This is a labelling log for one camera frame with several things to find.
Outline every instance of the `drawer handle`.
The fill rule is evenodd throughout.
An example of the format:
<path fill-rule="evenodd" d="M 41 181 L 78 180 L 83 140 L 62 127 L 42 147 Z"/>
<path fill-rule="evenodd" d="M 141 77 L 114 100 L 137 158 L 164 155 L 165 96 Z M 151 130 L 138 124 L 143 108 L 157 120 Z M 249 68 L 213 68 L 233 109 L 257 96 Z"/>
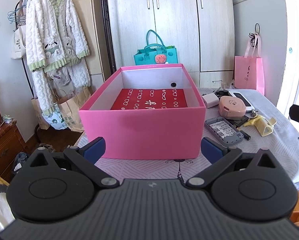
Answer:
<path fill-rule="evenodd" d="M 8 148 L 5 149 L 5 150 L 3 150 L 3 152 L 2 152 L 1 155 L 0 155 L 0 159 L 1 159 L 4 155 L 6 155 L 7 152 L 8 152 Z"/>

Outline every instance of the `blue gripper pad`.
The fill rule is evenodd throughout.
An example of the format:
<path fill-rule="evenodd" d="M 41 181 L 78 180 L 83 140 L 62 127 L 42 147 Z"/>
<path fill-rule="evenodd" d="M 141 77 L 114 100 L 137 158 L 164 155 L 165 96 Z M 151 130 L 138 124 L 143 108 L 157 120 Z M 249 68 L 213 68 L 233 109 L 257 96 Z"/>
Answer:
<path fill-rule="evenodd" d="M 208 137 L 204 137 L 201 141 L 201 152 L 211 164 L 214 164 L 228 153 L 228 149 Z"/>
<path fill-rule="evenodd" d="M 103 137 L 97 137 L 79 149 L 79 153 L 90 163 L 95 164 L 105 153 L 106 143 Z"/>

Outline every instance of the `door handle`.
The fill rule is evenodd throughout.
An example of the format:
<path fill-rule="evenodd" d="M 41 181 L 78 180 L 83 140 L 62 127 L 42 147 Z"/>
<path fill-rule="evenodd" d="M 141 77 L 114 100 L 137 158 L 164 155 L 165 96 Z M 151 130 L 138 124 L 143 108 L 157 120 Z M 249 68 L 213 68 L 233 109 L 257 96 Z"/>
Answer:
<path fill-rule="evenodd" d="M 5 150 L 2 151 L 2 153 L 0 154 L 0 159 L 3 158 L 4 155 L 6 155 L 6 153 L 8 152 L 8 148 L 6 148 Z"/>

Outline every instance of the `teal gift bag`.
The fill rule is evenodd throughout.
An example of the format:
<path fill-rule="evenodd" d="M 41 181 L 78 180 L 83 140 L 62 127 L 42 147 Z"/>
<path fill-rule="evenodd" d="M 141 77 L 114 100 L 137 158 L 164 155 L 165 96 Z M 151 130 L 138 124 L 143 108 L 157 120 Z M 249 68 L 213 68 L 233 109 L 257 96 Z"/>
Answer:
<path fill-rule="evenodd" d="M 153 32 L 162 44 L 148 44 L 149 33 Z M 160 38 L 160 36 L 153 30 L 149 30 L 146 34 L 147 46 L 144 49 L 139 49 L 137 54 L 134 55 L 135 65 L 152 65 L 152 64 L 164 64 L 178 63 L 177 51 L 175 46 L 166 47 Z"/>

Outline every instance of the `pink gift bag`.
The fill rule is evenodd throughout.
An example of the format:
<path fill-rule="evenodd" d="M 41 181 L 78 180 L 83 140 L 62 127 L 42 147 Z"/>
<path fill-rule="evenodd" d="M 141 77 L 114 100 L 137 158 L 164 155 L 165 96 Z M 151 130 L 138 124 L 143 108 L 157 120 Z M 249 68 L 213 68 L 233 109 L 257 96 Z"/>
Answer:
<path fill-rule="evenodd" d="M 262 95 L 265 93 L 263 60 L 260 57 L 261 40 L 260 36 L 255 33 L 255 44 L 258 41 L 258 53 L 254 57 L 255 47 L 253 48 L 248 42 L 245 56 L 235 56 L 235 87 L 239 89 L 254 89 Z"/>

